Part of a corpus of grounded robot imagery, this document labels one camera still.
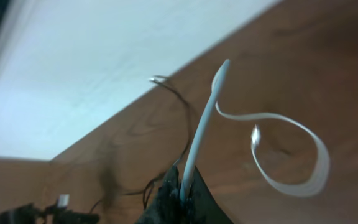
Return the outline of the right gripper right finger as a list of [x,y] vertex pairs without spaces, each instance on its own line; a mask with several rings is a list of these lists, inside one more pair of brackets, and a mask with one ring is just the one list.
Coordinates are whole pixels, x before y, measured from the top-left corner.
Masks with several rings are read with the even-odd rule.
[[190,224],[233,224],[216,203],[197,167],[193,173],[193,183],[186,201],[186,222]]

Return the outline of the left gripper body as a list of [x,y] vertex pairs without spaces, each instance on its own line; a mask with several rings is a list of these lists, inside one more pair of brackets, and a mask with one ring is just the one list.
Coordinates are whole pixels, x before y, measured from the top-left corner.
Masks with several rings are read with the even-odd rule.
[[100,216],[92,213],[78,213],[68,209],[70,196],[62,194],[55,204],[40,209],[33,203],[6,210],[0,213],[0,224],[36,224],[37,220],[48,222],[52,217],[53,224],[97,224]]

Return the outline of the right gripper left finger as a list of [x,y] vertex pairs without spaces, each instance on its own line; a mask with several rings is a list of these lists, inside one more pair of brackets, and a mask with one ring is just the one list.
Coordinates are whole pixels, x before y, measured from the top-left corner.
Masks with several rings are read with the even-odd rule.
[[181,222],[178,169],[172,166],[163,178],[155,198],[135,224],[174,224]]

